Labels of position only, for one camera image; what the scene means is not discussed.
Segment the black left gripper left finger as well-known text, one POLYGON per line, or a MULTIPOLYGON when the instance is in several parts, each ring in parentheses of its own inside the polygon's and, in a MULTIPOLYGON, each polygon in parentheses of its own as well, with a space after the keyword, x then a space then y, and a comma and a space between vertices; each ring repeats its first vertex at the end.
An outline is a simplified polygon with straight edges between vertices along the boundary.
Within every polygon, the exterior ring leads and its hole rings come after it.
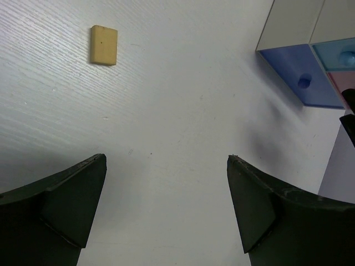
POLYGON ((1 194, 1 265, 77 265, 106 172, 106 156, 96 154, 1 194))

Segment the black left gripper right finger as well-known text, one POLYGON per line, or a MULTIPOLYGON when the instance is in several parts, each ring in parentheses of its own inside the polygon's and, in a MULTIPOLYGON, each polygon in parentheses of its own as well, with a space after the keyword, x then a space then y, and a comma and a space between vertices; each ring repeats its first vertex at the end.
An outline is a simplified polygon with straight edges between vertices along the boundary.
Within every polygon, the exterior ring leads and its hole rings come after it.
POLYGON ((227 178, 252 265, 354 264, 354 204, 302 190, 236 155, 227 178))

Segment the pink drawer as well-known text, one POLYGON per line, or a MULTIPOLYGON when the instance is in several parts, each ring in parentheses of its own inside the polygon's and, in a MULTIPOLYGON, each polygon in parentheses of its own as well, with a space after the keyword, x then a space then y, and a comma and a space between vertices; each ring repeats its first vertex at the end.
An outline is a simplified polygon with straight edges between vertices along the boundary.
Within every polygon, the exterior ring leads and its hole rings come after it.
POLYGON ((330 81, 339 93, 341 100, 343 101, 344 108, 349 110, 349 106, 346 103, 342 92, 347 89, 354 89, 355 86, 355 73, 354 71, 331 71, 327 72, 330 81))

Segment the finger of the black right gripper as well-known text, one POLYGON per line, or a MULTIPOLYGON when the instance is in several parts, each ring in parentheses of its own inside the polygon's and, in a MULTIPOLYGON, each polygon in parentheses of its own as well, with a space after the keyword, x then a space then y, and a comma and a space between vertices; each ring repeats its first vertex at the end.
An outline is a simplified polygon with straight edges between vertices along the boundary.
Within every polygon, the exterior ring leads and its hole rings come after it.
POLYGON ((339 118, 353 146, 355 146, 355 115, 354 101, 355 91, 353 88, 346 89, 342 92, 342 96, 349 108, 350 113, 339 118))

